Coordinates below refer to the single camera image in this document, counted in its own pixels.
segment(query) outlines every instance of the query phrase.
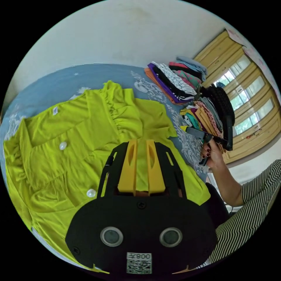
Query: hand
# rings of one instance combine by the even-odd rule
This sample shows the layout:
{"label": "hand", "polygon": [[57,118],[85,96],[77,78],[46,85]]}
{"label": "hand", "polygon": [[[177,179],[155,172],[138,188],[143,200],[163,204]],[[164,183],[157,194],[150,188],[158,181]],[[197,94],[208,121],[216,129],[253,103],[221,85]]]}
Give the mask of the hand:
{"label": "hand", "polygon": [[211,169],[224,164],[222,153],[213,139],[203,144],[200,155],[202,158],[210,157],[206,164]]}

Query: window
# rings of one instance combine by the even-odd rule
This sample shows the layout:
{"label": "window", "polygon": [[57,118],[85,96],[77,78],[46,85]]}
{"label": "window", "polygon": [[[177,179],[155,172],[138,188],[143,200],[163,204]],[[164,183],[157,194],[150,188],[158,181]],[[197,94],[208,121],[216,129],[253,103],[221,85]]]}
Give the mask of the window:
{"label": "window", "polygon": [[250,63],[251,62],[246,55],[243,55],[220,79],[214,82],[214,85],[216,87],[225,87],[234,80],[235,77],[242,73],[242,71],[245,70]]}
{"label": "window", "polygon": [[264,118],[273,109],[272,99],[269,99],[259,110],[252,114],[249,118],[233,127],[233,137],[242,134],[252,126],[257,124],[262,118]]}
{"label": "window", "polygon": [[250,60],[243,55],[231,68],[230,71],[235,77],[242,73],[250,65]]}
{"label": "window", "polygon": [[263,81],[263,78],[259,76],[248,88],[246,88],[237,97],[230,101],[233,110],[237,110],[243,104],[248,102],[264,85],[265,83]]}
{"label": "window", "polygon": [[259,76],[245,91],[247,92],[248,96],[252,98],[263,86],[263,78]]}

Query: blue bedsheet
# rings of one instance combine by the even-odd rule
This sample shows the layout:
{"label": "blue bedsheet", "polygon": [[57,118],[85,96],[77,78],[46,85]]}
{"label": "blue bedsheet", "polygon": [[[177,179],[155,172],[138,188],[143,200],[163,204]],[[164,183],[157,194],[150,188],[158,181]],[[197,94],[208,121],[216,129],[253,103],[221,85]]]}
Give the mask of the blue bedsheet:
{"label": "blue bedsheet", "polygon": [[185,125],[179,115],[182,106],[173,105],[161,90],[145,75],[144,69],[117,64],[86,64],[65,68],[32,83],[12,101],[0,126],[0,163],[6,183],[3,141],[15,134],[22,118],[35,116],[47,108],[82,94],[85,89],[101,89],[103,83],[112,80],[122,88],[133,88],[136,98],[155,100],[166,106],[178,137],[171,138],[188,165],[205,182],[208,168],[198,164],[201,144],[192,135],[180,129]]}

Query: clothing label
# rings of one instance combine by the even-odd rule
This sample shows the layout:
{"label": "clothing label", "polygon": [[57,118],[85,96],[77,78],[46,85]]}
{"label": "clothing label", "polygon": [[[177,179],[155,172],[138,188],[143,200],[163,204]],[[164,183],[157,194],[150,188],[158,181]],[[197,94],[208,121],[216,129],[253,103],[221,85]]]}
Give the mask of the clothing label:
{"label": "clothing label", "polygon": [[152,254],[127,253],[127,273],[151,274],[152,273]]}
{"label": "clothing label", "polygon": [[56,114],[58,114],[58,107],[56,106],[54,109],[53,109],[53,115],[56,115]]}

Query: shirt button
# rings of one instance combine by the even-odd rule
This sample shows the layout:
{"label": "shirt button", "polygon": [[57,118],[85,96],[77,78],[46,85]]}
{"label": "shirt button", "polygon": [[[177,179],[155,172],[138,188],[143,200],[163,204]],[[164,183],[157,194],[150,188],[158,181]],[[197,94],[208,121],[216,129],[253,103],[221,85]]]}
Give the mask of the shirt button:
{"label": "shirt button", "polygon": [[96,196],[96,191],[94,190],[94,189],[89,189],[88,191],[87,191],[87,196],[88,197],[95,197]]}
{"label": "shirt button", "polygon": [[67,143],[65,141],[63,141],[60,145],[59,145],[59,149],[60,150],[64,150],[67,146]]}

